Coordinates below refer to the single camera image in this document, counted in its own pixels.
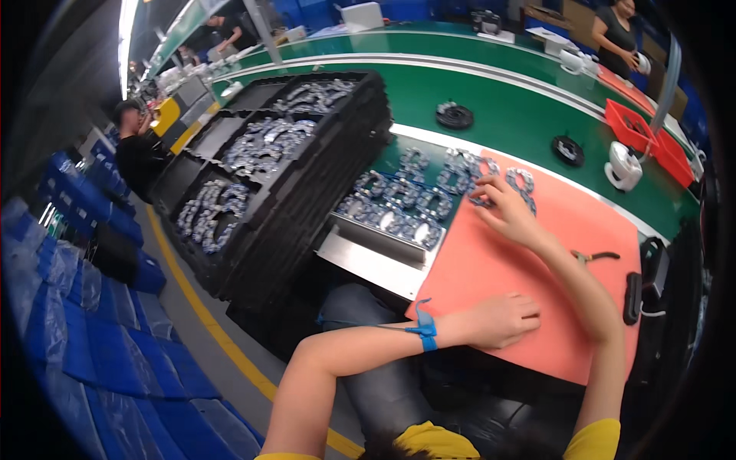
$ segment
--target orange mat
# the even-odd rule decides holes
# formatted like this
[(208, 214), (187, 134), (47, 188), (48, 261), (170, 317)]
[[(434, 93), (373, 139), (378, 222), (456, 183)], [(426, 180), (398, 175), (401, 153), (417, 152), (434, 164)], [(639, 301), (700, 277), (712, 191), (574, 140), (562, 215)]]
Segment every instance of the orange mat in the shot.
[(601, 68), (601, 72), (600, 74), (598, 74), (599, 79), (608, 83), (616, 91), (634, 101), (639, 107), (642, 108), (642, 110), (644, 110), (649, 115), (654, 115), (654, 107), (652, 107), (649, 99), (647, 99), (646, 95), (642, 93), (639, 88), (637, 88), (636, 86), (632, 86), (631, 88), (629, 88), (628, 86), (626, 86), (626, 83), (622, 82), (618, 77), (616, 77), (616, 74), (611, 72), (608, 68), (601, 65), (598, 65), (598, 67)]
[[(599, 259), (588, 269), (606, 286), (623, 312), (626, 275), (640, 272), (637, 228), (607, 204), (535, 168), (484, 150), (501, 167), (517, 166), (534, 176), (531, 196), (539, 222), (569, 250), (584, 254), (613, 251), (620, 260)], [(542, 309), (542, 326), (521, 342), (487, 353), (520, 366), (585, 385), (591, 348), (571, 301), (544, 263), (488, 228), (463, 199), (417, 299), (433, 316), (473, 307), (494, 294), (518, 291)], [(416, 319), (414, 305), (406, 316)], [(626, 327), (626, 375), (636, 353), (639, 323)]]

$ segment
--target pliers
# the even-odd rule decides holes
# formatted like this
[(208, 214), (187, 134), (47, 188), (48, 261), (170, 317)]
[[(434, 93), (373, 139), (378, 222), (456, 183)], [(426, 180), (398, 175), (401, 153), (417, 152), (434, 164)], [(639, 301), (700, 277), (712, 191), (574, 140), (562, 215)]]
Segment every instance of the pliers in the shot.
[(616, 254), (615, 252), (599, 252), (597, 254), (591, 254), (591, 255), (585, 255), (582, 252), (578, 252), (575, 250), (571, 250), (570, 254), (574, 255), (578, 258), (578, 262), (585, 265), (587, 262), (594, 261), (595, 259), (600, 259), (604, 257), (610, 257), (612, 259), (620, 259), (621, 256)]

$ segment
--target gray floor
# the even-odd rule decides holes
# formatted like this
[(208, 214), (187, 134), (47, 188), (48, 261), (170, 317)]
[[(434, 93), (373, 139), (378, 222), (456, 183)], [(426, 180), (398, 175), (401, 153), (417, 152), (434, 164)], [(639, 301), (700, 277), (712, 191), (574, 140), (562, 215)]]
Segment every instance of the gray floor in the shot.
[[(227, 356), (225, 351), (202, 324), (197, 313), (187, 300), (174, 275), (171, 273), (166, 259), (163, 257), (158, 240), (153, 233), (151, 222), (146, 212), (146, 205), (131, 195), (137, 211), (135, 220), (141, 225), (144, 236), (144, 251), (158, 259), (166, 279), (166, 286), (160, 295), (161, 305), (174, 323), (182, 342), (190, 350), (199, 366), (212, 383), (229, 400), (248, 422), (261, 434), (266, 435), (271, 402), (240, 371)], [(274, 384), (278, 385), (286, 365), (274, 357), (269, 351), (247, 335), (237, 324), (225, 314), (227, 303), (216, 300), (202, 289), (186, 262), (171, 247), (179, 267), (194, 288), (197, 296), (207, 307), (225, 333), (240, 347), (246, 357)], [(362, 446), (364, 442), (360, 425), (353, 407), (344, 390), (338, 385), (338, 394), (332, 413), (330, 427), (341, 435)], [(344, 460), (346, 456), (328, 447), (327, 460)]]

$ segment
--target jeans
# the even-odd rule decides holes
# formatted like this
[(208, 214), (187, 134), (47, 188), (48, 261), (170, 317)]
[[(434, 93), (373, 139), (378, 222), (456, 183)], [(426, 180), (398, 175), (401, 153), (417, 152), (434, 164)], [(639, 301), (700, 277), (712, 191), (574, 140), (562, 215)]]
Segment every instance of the jeans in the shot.
[[(368, 288), (358, 284), (334, 289), (322, 306), (322, 318), (324, 330), (352, 327), (330, 320), (365, 325), (406, 321), (373, 297)], [(488, 458), (505, 432), (526, 417), (530, 409), (526, 404), (493, 396), (478, 401), (472, 408), (449, 414), (436, 413), (420, 388), (418, 358), (421, 356), (396, 360), (342, 378), (367, 441), (381, 432), (398, 436), (412, 425), (431, 421), (465, 436), (482, 456)]]

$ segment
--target yellow shirt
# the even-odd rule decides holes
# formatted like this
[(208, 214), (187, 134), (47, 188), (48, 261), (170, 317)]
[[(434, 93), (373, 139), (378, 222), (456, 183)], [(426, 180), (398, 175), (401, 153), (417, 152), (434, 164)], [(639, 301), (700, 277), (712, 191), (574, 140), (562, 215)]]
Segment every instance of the yellow shirt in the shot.
[[(621, 424), (618, 420), (603, 419), (578, 431), (567, 445), (565, 460), (613, 460), (618, 447)], [(424, 422), (406, 429), (396, 442), (416, 452), (426, 449), (438, 459), (476, 458), (480, 454), (464, 436), (441, 426)], [(269, 453), (255, 460), (319, 460), (317, 457), (296, 453)]]

